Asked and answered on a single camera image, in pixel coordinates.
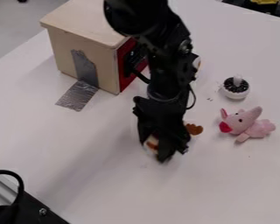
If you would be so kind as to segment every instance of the stuffed animal held by gripper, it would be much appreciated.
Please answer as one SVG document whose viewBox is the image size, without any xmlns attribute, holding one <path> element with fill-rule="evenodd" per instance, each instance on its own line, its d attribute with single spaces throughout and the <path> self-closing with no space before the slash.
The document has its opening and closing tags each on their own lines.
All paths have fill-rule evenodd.
<svg viewBox="0 0 280 224">
<path fill-rule="evenodd" d="M 220 130 L 223 133 L 237 135 L 236 142 L 243 143 L 250 137 L 263 138 L 276 129 L 275 124 L 269 120 L 256 120 L 263 109 L 253 108 L 249 111 L 240 109 L 238 113 L 228 115 L 227 111 L 221 109 L 223 122 L 220 123 Z"/>
</svg>

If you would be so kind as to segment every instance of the pig snout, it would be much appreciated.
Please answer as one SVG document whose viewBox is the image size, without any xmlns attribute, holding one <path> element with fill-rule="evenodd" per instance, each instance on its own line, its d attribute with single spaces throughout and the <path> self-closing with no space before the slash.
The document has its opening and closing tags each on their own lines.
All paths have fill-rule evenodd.
<svg viewBox="0 0 280 224">
<path fill-rule="evenodd" d="M 221 122 L 220 125 L 220 130 L 223 132 L 223 133 L 228 133 L 230 131 L 232 131 L 232 129 L 228 126 L 228 124 L 226 124 L 225 122 Z"/>
</svg>

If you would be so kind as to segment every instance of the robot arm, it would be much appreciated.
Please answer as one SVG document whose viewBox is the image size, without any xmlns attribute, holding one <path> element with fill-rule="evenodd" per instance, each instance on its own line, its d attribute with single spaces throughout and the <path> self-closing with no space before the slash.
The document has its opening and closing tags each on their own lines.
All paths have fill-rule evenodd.
<svg viewBox="0 0 280 224">
<path fill-rule="evenodd" d="M 140 142 L 157 137 L 157 160 L 161 163 L 175 151 L 184 154 L 191 137 L 183 116 L 189 84 L 197 72 L 190 32 L 167 0 L 105 0 L 104 11 L 117 32 L 131 36 L 147 49 L 149 99 L 134 98 Z"/>
<path fill-rule="evenodd" d="M 172 98 L 194 79 L 190 32 L 167 0 L 106 0 L 104 9 L 117 32 L 147 46 L 150 69 L 165 71 L 157 79 L 151 71 L 151 85 L 158 94 Z"/>
</svg>

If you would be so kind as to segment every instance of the gray tape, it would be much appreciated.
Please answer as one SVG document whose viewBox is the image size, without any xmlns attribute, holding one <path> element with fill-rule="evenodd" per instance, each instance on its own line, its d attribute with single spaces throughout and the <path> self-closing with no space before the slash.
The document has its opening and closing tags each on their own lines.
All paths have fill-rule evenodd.
<svg viewBox="0 0 280 224">
<path fill-rule="evenodd" d="M 98 87 L 89 85 L 83 80 L 77 81 L 67 92 L 56 102 L 56 105 L 63 108 L 81 111 L 97 92 Z"/>
<path fill-rule="evenodd" d="M 94 87 L 99 87 L 95 64 L 92 63 L 83 51 L 72 50 L 73 62 L 79 81 L 85 81 Z"/>
</svg>

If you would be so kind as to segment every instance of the cable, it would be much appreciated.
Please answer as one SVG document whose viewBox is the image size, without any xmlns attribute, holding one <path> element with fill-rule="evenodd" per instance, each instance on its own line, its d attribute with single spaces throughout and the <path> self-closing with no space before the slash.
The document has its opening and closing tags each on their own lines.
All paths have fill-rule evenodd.
<svg viewBox="0 0 280 224">
<path fill-rule="evenodd" d="M 193 89 L 192 89 L 190 84 L 189 84 L 189 88 L 190 88 L 190 92 L 193 94 L 194 101 L 193 101 L 193 104 L 189 108 L 186 108 L 187 110 L 188 109 L 192 109 L 195 106 L 195 104 L 196 104 L 196 94 L 194 93 L 194 91 L 193 91 Z"/>
<path fill-rule="evenodd" d="M 151 83 L 150 79 L 147 79 L 142 73 L 137 71 L 135 68 L 132 68 L 131 72 L 133 74 L 135 74 L 141 81 L 145 82 L 146 84 L 150 84 Z"/>
</svg>

